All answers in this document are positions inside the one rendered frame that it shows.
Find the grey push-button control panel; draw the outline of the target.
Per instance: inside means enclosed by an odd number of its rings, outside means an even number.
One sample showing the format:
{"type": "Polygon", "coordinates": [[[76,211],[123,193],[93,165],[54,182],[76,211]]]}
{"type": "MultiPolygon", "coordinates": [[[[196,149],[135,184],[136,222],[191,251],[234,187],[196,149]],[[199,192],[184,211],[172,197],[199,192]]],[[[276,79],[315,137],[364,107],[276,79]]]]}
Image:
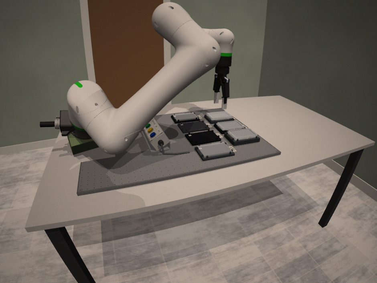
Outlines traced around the grey push-button control panel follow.
{"type": "Polygon", "coordinates": [[[178,155],[178,154],[186,154],[190,153],[187,152],[179,152],[179,153],[165,153],[164,150],[170,149],[170,140],[162,130],[162,128],[158,125],[155,118],[153,118],[144,128],[142,134],[145,138],[145,141],[152,152],[162,151],[163,154],[167,155],[178,155]]]}

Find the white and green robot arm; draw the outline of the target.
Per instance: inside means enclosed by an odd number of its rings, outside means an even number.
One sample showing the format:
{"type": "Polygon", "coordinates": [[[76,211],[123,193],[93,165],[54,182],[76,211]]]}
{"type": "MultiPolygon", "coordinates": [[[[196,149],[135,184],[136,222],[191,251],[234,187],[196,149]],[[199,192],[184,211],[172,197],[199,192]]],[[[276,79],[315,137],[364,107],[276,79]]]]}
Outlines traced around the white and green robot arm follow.
{"type": "Polygon", "coordinates": [[[116,109],[98,84],[78,81],[68,90],[68,110],[60,110],[55,121],[40,122],[40,127],[93,139],[105,153],[121,154],[182,90],[215,66],[231,66],[235,38],[230,30],[201,28],[173,2],[154,10],[152,25],[174,46],[175,55],[138,92],[116,109]]]}

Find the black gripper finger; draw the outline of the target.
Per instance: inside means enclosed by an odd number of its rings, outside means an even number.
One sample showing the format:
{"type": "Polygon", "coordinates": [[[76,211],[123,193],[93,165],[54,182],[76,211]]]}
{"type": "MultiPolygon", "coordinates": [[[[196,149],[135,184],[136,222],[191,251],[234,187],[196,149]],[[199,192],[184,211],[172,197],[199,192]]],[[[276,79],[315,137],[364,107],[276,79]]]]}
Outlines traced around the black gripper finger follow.
{"type": "Polygon", "coordinates": [[[224,84],[222,84],[221,77],[219,78],[220,85],[222,88],[222,108],[221,109],[227,109],[227,97],[229,97],[229,81],[230,79],[227,79],[225,77],[224,84]]]}
{"type": "Polygon", "coordinates": [[[214,79],[214,86],[213,86],[213,90],[214,90],[214,103],[219,103],[219,90],[220,90],[220,83],[218,82],[219,80],[219,76],[217,77],[217,74],[215,74],[215,79],[214,79]]]}

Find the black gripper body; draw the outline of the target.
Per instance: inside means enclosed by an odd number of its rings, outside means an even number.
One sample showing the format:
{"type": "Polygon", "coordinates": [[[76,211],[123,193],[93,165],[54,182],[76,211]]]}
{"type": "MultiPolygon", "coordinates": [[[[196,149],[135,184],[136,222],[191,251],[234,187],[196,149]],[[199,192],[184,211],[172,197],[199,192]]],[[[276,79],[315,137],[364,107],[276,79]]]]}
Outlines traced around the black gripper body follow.
{"type": "Polygon", "coordinates": [[[224,83],[225,77],[227,78],[227,74],[229,74],[229,67],[215,67],[215,73],[217,73],[217,77],[221,77],[222,84],[224,83]]]}

